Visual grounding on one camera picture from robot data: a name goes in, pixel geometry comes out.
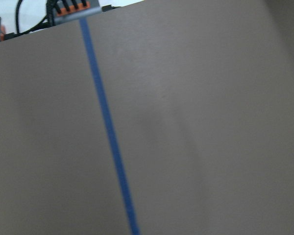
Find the grey orange usb hub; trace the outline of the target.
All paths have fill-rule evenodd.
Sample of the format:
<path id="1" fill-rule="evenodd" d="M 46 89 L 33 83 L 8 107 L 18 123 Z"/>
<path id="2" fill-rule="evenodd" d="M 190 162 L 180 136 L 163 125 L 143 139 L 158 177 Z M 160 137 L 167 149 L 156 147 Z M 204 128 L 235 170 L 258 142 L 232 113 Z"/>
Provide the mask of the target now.
<path id="1" fill-rule="evenodd" d="M 58 0 L 54 8 L 55 25 L 102 12 L 98 0 Z"/>

